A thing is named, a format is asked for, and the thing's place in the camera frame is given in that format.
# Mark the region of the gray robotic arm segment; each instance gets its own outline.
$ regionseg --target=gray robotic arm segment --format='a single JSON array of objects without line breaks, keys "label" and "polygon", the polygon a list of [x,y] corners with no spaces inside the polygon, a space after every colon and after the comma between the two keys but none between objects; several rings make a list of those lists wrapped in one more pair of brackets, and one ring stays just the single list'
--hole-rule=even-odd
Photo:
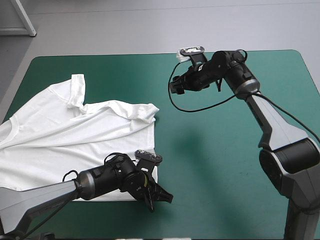
[{"label": "gray robotic arm segment", "polygon": [[73,180],[26,191],[0,187],[0,235],[22,237],[34,217],[76,198]]},{"label": "gray robotic arm segment", "polygon": [[265,99],[251,95],[246,99],[263,135],[259,147],[274,151],[308,138],[308,134],[289,123]]}]

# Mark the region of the white t-shirt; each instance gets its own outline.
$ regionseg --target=white t-shirt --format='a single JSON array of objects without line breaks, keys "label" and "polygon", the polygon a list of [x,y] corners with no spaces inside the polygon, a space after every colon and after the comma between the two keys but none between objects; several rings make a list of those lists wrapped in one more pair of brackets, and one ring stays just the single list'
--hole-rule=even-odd
[{"label": "white t-shirt", "polygon": [[[35,95],[0,125],[0,187],[23,191],[59,183],[70,170],[103,165],[113,152],[131,159],[137,149],[154,153],[158,108],[117,100],[83,105],[85,88],[84,75],[74,74]],[[157,168],[152,175],[157,181]],[[133,198],[115,190],[93,200]]]}]

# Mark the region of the robotic arm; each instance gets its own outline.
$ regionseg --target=robotic arm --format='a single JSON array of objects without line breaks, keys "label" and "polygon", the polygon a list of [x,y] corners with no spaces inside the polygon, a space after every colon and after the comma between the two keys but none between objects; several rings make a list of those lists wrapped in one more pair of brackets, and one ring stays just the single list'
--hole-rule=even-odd
[{"label": "robotic arm", "polygon": [[307,133],[290,125],[265,99],[260,83],[245,65],[243,50],[217,51],[207,61],[203,47],[182,48],[180,62],[192,66],[169,84],[171,93],[200,91],[225,79],[238,99],[244,100],[262,129],[259,161],[279,193],[289,199],[284,239],[313,240],[320,210],[320,149]]},{"label": "robotic arm", "polygon": [[154,201],[171,203],[173,196],[155,182],[151,173],[162,161],[160,155],[137,150],[137,165],[122,153],[104,165],[80,172],[76,179],[26,191],[0,187],[0,240],[25,236],[32,219],[42,213],[82,198],[90,200],[120,189],[145,201],[151,212]]}]

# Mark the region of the black cable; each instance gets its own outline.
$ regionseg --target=black cable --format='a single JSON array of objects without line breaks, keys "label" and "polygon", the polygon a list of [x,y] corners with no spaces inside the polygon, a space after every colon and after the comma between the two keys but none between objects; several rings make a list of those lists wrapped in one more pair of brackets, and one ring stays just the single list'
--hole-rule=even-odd
[{"label": "black cable", "polygon": [[274,107],[276,107],[277,109],[279,109],[281,112],[287,114],[289,117],[291,117],[293,120],[295,120],[298,124],[300,124],[302,127],[304,127],[309,133],[311,133],[316,140],[318,141],[318,143],[320,144],[320,138],[310,129],[308,128],[302,121],[300,121],[298,118],[296,118],[295,116],[293,116],[291,113],[289,113],[288,111],[284,110],[282,107],[278,106],[277,104],[275,104],[273,101],[271,101],[269,98],[267,98],[266,96],[264,96],[261,93],[252,93],[252,95],[255,95],[257,97],[260,97],[266,101],[268,101],[271,105],[273,105]]},{"label": "black cable", "polygon": [[23,237],[20,238],[20,240],[24,240],[27,238],[30,234],[32,234],[34,231],[36,231],[38,228],[40,228],[43,224],[45,224],[50,218],[52,218],[56,213],[58,213],[67,203],[72,201],[74,199],[74,196],[71,195],[69,199],[63,202],[62,205],[60,205],[54,212],[52,212],[49,216],[47,216],[42,222],[40,222],[37,226],[35,226],[33,229],[28,231]]},{"label": "black cable", "polygon": [[[245,60],[246,60],[248,55],[247,55],[247,52],[246,52],[246,51],[244,51],[244,53],[245,53],[245,57],[244,57],[244,58],[245,58]],[[227,98],[227,99],[224,100],[224,101],[221,101],[221,102],[219,102],[219,103],[216,103],[216,104],[214,104],[214,105],[207,106],[207,107],[204,107],[204,108],[201,108],[201,109],[196,109],[196,110],[185,110],[185,109],[182,109],[182,108],[178,107],[178,106],[174,103],[174,101],[173,101],[173,99],[172,99],[172,97],[171,97],[170,82],[171,82],[172,76],[173,76],[174,73],[175,73],[176,68],[177,68],[179,65],[180,65],[180,62],[178,62],[178,64],[175,65],[175,67],[173,68],[173,71],[172,71],[172,73],[171,73],[171,75],[170,75],[170,77],[169,77],[169,81],[168,81],[168,95],[169,95],[170,102],[171,102],[172,105],[173,105],[176,109],[178,109],[179,111],[182,111],[182,112],[185,112],[185,113],[200,112],[200,111],[207,110],[207,109],[211,109],[211,108],[214,108],[214,107],[219,106],[219,105],[221,105],[221,104],[224,104],[224,103],[226,103],[227,101],[229,101],[229,100],[233,99],[234,97],[236,97],[237,95],[241,95],[241,94],[248,93],[248,97],[251,96],[251,95],[260,97],[260,98],[266,100],[267,102],[269,102],[271,105],[273,105],[273,106],[276,107],[277,109],[279,109],[281,112],[283,112],[283,113],[285,113],[286,115],[288,115],[289,117],[291,117],[291,118],[292,118],[293,120],[295,120],[298,124],[300,124],[302,127],[304,127],[309,133],[311,133],[311,134],[316,138],[316,140],[318,141],[318,143],[320,144],[320,138],[319,138],[309,127],[307,127],[302,121],[300,121],[298,118],[296,118],[295,116],[293,116],[291,113],[289,113],[288,111],[284,110],[282,107],[280,107],[279,105],[275,104],[275,103],[274,103],[273,101],[271,101],[269,98],[267,98],[266,96],[264,96],[263,94],[258,93],[258,92],[239,92],[239,93],[237,93],[237,94],[234,94],[234,95],[230,96],[229,98]]]},{"label": "black cable", "polygon": [[214,104],[214,105],[207,106],[207,107],[204,107],[204,108],[200,108],[200,109],[195,109],[195,110],[185,110],[185,109],[182,109],[182,108],[178,107],[178,106],[174,103],[174,101],[173,101],[173,99],[172,99],[172,97],[171,97],[171,93],[170,93],[170,82],[171,82],[172,76],[173,76],[174,73],[175,73],[176,68],[177,68],[179,65],[180,65],[180,62],[178,62],[177,65],[175,65],[175,67],[173,68],[173,71],[172,71],[172,73],[171,73],[171,75],[170,75],[170,77],[169,77],[169,81],[168,81],[168,95],[169,95],[170,102],[171,102],[172,105],[173,105],[176,109],[178,109],[179,111],[182,111],[182,112],[185,112],[185,113],[200,112],[200,111],[207,110],[207,109],[211,109],[211,108],[214,108],[214,107],[219,106],[219,105],[221,105],[221,104],[224,104],[224,103],[228,102],[229,100],[233,99],[233,98],[236,96],[236,95],[232,95],[232,96],[228,97],[227,99],[225,99],[225,100],[223,100],[223,101],[221,101],[221,102],[219,102],[219,103],[216,103],[216,104]]},{"label": "black cable", "polygon": [[79,178],[79,173],[78,173],[76,170],[71,170],[71,171],[67,172],[67,173],[63,176],[62,182],[65,181],[66,176],[68,176],[70,173],[75,173],[75,174],[76,174],[76,180],[78,180],[78,178]]}]

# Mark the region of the green tabletop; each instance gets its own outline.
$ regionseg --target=green tabletop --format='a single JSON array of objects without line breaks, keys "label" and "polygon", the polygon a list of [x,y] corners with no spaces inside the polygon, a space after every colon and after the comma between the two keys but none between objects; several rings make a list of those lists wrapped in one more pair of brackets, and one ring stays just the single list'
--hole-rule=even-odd
[{"label": "green tabletop", "polygon": [[[176,63],[175,54],[45,56],[31,62],[6,120],[36,93],[72,74],[84,74],[85,103],[153,103],[160,109],[155,115],[155,151],[163,156],[159,183],[174,195],[172,204],[157,202],[154,213],[142,202],[71,202],[37,232],[54,232],[57,238],[282,238],[288,200],[261,169],[262,131],[246,103],[234,98],[202,112],[176,110],[167,93]],[[189,65],[183,63],[176,73]],[[297,51],[250,51],[247,66],[263,94],[320,133],[320,96]],[[196,109],[231,95],[224,82],[222,92],[213,84],[173,98]]]}]

